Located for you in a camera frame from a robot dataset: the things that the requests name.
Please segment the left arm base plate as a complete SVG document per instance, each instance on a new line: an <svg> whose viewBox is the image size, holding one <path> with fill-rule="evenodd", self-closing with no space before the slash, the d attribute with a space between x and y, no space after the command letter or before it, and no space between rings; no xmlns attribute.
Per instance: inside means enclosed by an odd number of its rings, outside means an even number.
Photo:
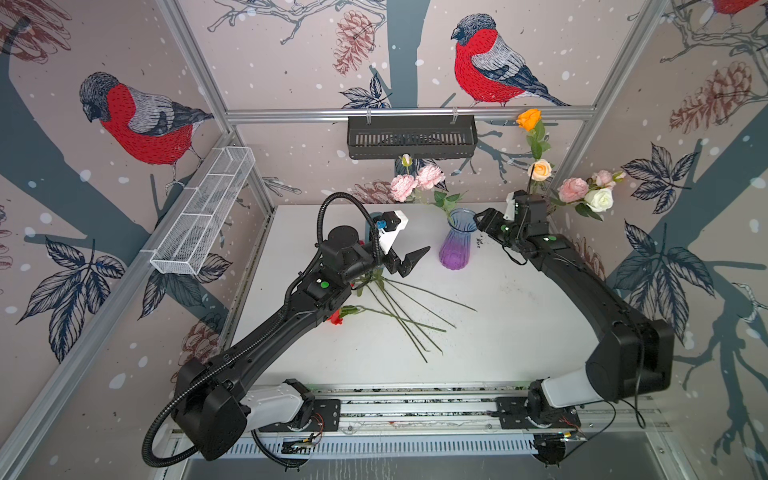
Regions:
<svg viewBox="0 0 768 480"><path fill-rule="evenodd" d="M341 417L341 401L338 399L315 400L310 413L300 411L298 419L289 423L273 423L259 429L260 433L337 432Z"/></svg>

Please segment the pink carnation stem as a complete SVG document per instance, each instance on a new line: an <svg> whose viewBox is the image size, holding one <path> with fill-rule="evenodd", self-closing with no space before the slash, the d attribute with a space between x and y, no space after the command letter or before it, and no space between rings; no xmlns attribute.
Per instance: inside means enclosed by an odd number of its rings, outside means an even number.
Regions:
<svg viewBox="0 0 768 480"><path fill-rule="evenodd" d="M618 183L621 183L626 177L623 170L611 172L608 170L599 170L590 177L569 178L560 187L558 198L565 204L574 204L582 200L590 190L601 188L610 188L613 190Z"/></svg>

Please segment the blue purple glass vase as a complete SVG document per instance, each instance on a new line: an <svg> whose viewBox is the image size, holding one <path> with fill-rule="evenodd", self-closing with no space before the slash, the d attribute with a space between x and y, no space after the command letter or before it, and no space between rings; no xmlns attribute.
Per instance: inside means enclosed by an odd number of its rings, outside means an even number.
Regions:
<svg viewBox="0 0 768 480"><path fill-rule="evenodd" d="M472 234L477 230L475 212L456 208L447 217L449 232L440 248L440 263L447 269L457 271L465 268L470 259Z"/></svg>

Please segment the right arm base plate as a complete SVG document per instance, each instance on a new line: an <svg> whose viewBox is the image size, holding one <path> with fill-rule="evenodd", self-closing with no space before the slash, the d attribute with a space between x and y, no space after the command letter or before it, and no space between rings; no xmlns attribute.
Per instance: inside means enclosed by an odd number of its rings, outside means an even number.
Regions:
<svg viewBox="0 0 768 480"><path fill-rule="evenodd" d="M496 415L504 430L579 429L581 422L574 407L555 408L545 400L510 396L495 399Z"/></svg>

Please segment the orange rose stem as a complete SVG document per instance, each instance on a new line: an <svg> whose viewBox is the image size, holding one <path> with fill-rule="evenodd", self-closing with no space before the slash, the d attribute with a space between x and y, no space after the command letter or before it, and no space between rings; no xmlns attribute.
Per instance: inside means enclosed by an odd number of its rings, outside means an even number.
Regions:
<svg viewBox="0 0 768 480"><path fill-rule="evenodd" d="M526 141L531 150L533 162L527 167L527 191L535 193L552 176L552 165L543 158L550 149L542 112L532 108L518 115L517 125L526 132Z"/></svg>

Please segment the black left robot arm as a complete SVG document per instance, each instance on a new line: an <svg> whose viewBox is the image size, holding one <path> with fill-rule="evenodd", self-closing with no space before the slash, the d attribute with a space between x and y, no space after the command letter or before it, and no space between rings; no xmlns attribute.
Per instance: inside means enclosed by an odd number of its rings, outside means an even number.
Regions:
<svg viewBox="0 0 768 480"><path fill-rule="evenodd" d="M289 423L305 414L312 394L300 382L281 383L276 394L249 401L255 381L303 335L339 312L351 296L355 279L380 267L407 276L428 253L427 247L399 258L383 251L382 230L362 243L355 228L342 225L321 237L307 269L287 288L283 305L249 335L206 362L193 358L178 372L174 398L153 421L142 444L142 458L153 467L178 463L195 453L212 461L221 457L247 430ZM191 441L175 456L159 458L154 436L171 418Z"/></svg>

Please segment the white rose stem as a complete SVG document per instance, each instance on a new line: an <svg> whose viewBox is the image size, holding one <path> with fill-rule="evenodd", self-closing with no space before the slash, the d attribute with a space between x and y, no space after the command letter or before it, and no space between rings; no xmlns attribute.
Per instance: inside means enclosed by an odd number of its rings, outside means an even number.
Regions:
<svg viewBox="0 0 768 480"><path fill-rule="evenodd" d="M610 188L590 190L575 207L575 211L582 217L602 220L601 213L613 207L614 199Z"/></svg>

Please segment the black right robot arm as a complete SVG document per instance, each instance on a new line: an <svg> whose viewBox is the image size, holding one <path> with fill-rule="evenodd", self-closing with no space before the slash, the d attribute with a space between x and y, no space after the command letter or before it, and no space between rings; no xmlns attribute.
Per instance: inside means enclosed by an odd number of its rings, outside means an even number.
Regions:
<svg viewBox="0 0 768 480"><path fill-rule="evenodd" d="M529 387L526 413L536 425L550 425L578 405L617 402L660 392L671 384L674 332L629 305L583 261L573 244L549 229L543 196L514 192L505 211L474 216L478 230L508 256L521 255L568 296L592 327L598 344L585 364Z"/></svg>

